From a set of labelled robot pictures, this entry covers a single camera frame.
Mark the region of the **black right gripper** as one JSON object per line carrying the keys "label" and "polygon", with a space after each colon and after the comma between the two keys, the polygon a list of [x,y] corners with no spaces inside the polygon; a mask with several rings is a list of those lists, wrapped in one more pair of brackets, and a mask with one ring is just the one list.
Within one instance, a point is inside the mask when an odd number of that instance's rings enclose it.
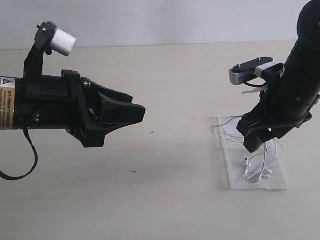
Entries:
{"label": "black right gripper", "polygon": [[250,153],[309,121],[312,118],[310,111],[320,98],[320,66],[317,63],[285,63],[282,70],[264,71],[262,79],[266,81],[266,90],[260,95],[258,105],[236,126]]}

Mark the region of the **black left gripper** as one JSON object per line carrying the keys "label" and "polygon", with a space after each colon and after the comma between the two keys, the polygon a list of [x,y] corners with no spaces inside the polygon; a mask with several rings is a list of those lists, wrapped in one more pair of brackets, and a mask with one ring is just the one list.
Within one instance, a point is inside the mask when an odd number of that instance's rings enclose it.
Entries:
{"label": "black left gripper", "polygon": [[15,80],[14,128],[66,130],[84,148],[101,148],[106,135],[142,123],[146,108],[76,71]]}

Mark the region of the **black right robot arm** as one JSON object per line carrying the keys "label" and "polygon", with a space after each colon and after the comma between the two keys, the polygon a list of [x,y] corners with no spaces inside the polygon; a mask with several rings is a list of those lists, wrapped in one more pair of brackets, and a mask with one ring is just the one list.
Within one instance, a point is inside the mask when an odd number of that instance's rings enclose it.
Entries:
{"label": "black right robot arm", "polygon": [[236,129],[250,152],[281,139],[312,119],[311,109],[320,100],[320,2],[311,0],[297,20],[297,41],[285,63],[261,57],[229,70],[230,82],[246,84],[265,80],[258,104],[243,115]]}

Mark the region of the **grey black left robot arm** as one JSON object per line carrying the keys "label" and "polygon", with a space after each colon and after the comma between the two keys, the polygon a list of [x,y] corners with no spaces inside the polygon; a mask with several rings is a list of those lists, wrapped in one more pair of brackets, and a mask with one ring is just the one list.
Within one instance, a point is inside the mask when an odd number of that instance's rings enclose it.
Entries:
{"label": "grey black left robot arm", "polygon": [[104,146],[107,134],[139,124],[145,107],[133,97],[105,88],[78,72],[0,79],[1,130],[66,130],[85,148]]}

